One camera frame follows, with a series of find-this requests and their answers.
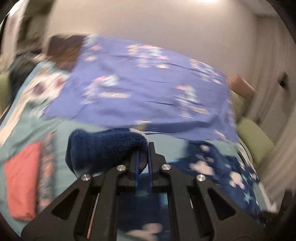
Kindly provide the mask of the purple tree-print bed sheet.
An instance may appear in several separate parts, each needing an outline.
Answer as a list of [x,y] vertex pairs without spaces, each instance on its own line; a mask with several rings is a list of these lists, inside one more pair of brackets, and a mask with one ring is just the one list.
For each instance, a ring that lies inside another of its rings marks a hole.
[[225,75],[157,46],[87,36],[46,118],[141,128],[186,140],[237,141]]

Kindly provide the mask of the far green cushion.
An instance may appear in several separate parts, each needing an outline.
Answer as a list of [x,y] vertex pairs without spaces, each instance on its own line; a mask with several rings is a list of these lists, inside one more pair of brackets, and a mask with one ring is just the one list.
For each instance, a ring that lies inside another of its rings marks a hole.
[[241,95],[237,94],[233,90],[231,90],[230,93],[235,121],[239,122],[245,113],[246,101]]

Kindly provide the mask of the light blue printed blanket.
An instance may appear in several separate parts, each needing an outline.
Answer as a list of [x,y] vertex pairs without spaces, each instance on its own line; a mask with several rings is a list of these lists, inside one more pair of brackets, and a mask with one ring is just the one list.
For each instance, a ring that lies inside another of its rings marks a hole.
[[[20,88],[21,91],[25,90],[30,81],[33,80],[33,77],[36,76],[42,67],[43,65],[40,65],[33,70],[33,73],[29,75],[23,86]],[[8,137],[4,145],[1,146],[1,175],[4,174],[4,163],[6,160],[18,154],[27,145],[41,140],[47,134],[56,131],[56,174],[53,176],[54,184],[52,190],[54,195],[59,195],[76,179],[65,163],[68,136],[77,128],[82,128],[91,132],[101,131],[103,129],[98,126],[78,123],[72,120],[58,118],[44,120],[41,117],[38,117],[35,113],[38,108],[43,108],[43,105],[37,107],[37,102],[27,103],[18,124],[11,132],[11,135]],[[175,162],[178,158],[184,157],[185,155],[185,147],[187,147],[186,140],[162,134],[151,134],[148,139],[154,142],[157,153],[165,156],[166,160],[169,162]],[[238,151],[242,151],[243,149],[242,144],[239,147],[238,143],[230,143],[222,140],[209,142],[214,144],[221,154],[235,156],[242,162],[242,159],[238,154]],[[273,207],[273,204],[271,204],[272,202],[268,198],[263,184],[259,182],[259,184],[254,184],[253,188],[260,208],[262,210],[270,210]],[[28,224],[28,221],[17,220],[11,217],[6,206],[6,190],[6,181],[4,180],[4,176],[1,176],[1,214],[16,234],[20,236],[21,231],[25,225]]]

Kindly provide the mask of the folded red garment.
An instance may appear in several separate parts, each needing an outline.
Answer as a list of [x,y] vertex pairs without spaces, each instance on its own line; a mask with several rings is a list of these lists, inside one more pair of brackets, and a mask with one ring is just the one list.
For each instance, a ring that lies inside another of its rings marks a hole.
[[7,207],[14,219],[31,221],[36,216],[40,156],[41,143],[35,142],[5,162]]

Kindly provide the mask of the green cushion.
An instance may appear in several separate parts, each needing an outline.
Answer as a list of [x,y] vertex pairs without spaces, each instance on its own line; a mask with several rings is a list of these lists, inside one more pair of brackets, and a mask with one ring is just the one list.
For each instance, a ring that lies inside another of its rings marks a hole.
[[231,90],[230,93],[235,121],[239,122],[245,113],[246,101],[241,95],[237,94],[233,90]]
[[252,120],[243,118],[237,125],[240,140],[251,154],[253,165],[258,167],[274,150],[274,144]]

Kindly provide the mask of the near green cushion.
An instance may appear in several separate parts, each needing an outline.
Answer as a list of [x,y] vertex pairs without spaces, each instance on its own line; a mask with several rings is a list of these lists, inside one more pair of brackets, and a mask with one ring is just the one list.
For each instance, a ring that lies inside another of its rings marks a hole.
[[237,125],[240,140],[251,154],[253,165],[258,167],[274,150],[274,144],[252,120],[243,118]]

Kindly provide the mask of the dark wooden headboard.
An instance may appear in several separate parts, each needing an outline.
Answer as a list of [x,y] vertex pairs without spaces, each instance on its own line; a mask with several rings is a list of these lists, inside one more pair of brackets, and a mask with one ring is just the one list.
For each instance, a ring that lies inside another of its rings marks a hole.
[[47,56],[61,70],[71,72],[76,65],[86,35],[53,35]]

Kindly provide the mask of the pink cushion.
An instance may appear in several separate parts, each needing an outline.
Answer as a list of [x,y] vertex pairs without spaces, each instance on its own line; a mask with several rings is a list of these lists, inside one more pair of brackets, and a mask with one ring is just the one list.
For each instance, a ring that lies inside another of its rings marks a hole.
[[230,89],[243,97],[252,95],[255,89],[240,75],[229,79]]

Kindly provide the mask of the navy fleece star-print garment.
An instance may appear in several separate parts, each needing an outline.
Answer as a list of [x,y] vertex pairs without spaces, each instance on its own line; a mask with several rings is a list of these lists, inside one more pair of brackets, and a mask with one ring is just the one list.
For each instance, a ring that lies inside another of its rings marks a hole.
[[[213,181],[240,208],[253,217],[260,212],[254,185],[259,182],[255,171],[243,163],[234,145],[223,141],[187,141],[183,158],[173,160],[172,166],[186,175],[203,174]],[[152,181],[158,178],[159,169],[151,166],[149,141],[146,136],[129,128],[113,128],[90,133],[74,130],[68,139],[65,161],[77,176],[84,173],[101,174],[120,165],[132,154],[140,153],[139,189],[135,210],[144,215],[136,219],[130,213],[122,218],[121,229],[142,240],[169,240],[170,232],[165,221],[168,203],[162,194],[152,194]]]

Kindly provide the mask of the folded patterned garment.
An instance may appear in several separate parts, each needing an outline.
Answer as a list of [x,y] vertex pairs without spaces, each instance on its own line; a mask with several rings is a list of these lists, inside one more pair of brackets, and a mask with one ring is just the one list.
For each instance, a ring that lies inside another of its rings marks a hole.
[[37,213],[41,213],[54,199],[56,164],[56,135],[54,131],[41,141],[41,162],[38,181]]

